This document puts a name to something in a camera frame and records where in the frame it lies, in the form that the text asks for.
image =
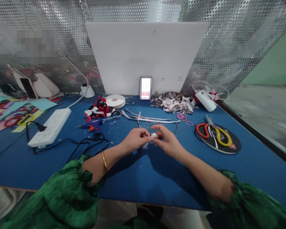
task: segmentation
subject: green dress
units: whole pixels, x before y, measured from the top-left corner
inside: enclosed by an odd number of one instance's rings
[[[97,219],[103,180],[89,186],[92,173],[82,172],[82,163],[88,158],[89,155],[83,155],[51,176],[38,192],[8,215],[1,228],[92,228]],[[286,229],[286,212],[275,199],[239,182],[232,172],[223,170],[221,173],[234,182],[238,191],[232,194],[230,204],[208,198],[212,207],[208,220],[213,229]],[[119,228],[166,227],[160,221],[145,222],[134,218]]]

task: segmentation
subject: black round mat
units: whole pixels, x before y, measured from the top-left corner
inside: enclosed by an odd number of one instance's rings
[[[242,145],[241,145],[241,142],[239,141],[239,139],[235,136],[235,134],[233,134],[230,130],[228,130],[227,128],[225,128],[221,125],[218,125],[218,124],[214,124],[214,125],[220,127],[221,129],[223,129],[224,131],[226,131],[230,135],[230,137],[232,139],[232,144],[230,146],[223,146],[217,142],[216,131],[211,126],[208,126],[208,128],[207,128],[207,130],[209,131],[209,135],[210,135],[209,138],[203,138],[200,135],[199,135],[199,137],[208,146],[210,146],[211,148],[213,148],[213,149],[215,149],[221,153],[224,153],[224,154],[236,154],[236,153],[238,153],[241,150]],[[205,135],[203,127],[204,126],[200,126],[198,129],[199,129],[200,133]],[[222,133],[220,133],[220,139],[223,143],[228,143],[228,139]]]

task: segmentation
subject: hand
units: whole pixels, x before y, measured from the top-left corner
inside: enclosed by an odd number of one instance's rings
[[[163,125],[154,125],[151,129],[158,129],[156,132],[157,137],[153,143],[163,149],[171,157],[179,160],[183,152],[186,152],[182,145],[177,140],[176,136]]]
[[[132,129],[126,138],[121,142],[121,146],[127,154],[137,150],[142,145],[147,142],[152,141],[152,137],[150,136],[149,132],[144,128],[135,128]]]

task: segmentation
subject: red scissors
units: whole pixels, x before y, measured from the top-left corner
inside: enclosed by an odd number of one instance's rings
[[[26,111],[15,113],[11,117],[7,117],[4,126],[11,127],[16,124],[19,126],[25,125],[27,122],[34,120],[32,113],[35,113],[38,109],[34,106],[28,107]]]
[[[204,125],[204,132],[206,133],[206,135],[203,135],[200,131],[199,131],[199,127],[200,126],[203,126]],[[217,139],[217,142],[219,143],[219,144],[221,144],[221,145],[223,145],[223,146],[230,146],[231,144],[232,144],[232,139],[231,139],[231,137],[229,136],[229,134],[226,132],[226,131],[224,131],[223,129],[221,129],[221,128],[219,128],[218,126],[216,126],[216,125],[214,125],[213,124],[213,122],[212,122],[212,117],[211,118],[209,118],[208,116],[207,116],[207,123],[200,123],[200,124],[197,124],[196,125],[196,131],[197,131],[197,133],[199,134],[199,136],[201,136],[201,137],[203,137],[203,138],[209,138],[209,136],[210,136],[210,134],[209,134],[209,132],[208,132],[208,126],[212,126],[212,128],[216,131],[216,139]],[[221,139],[220,139],[220,134],[223,134],[226,138],[227,138],[227,140],[228,140],[228,142],[227,143],[223,143],[222,141],[221,141]]]

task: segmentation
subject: ribbon spool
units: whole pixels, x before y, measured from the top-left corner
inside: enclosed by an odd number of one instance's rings
[[[106,104],[109,107],[113,107],[114,109],[120,109],[125,105],[125,97],[122,95],[110,95],[106,98]]]

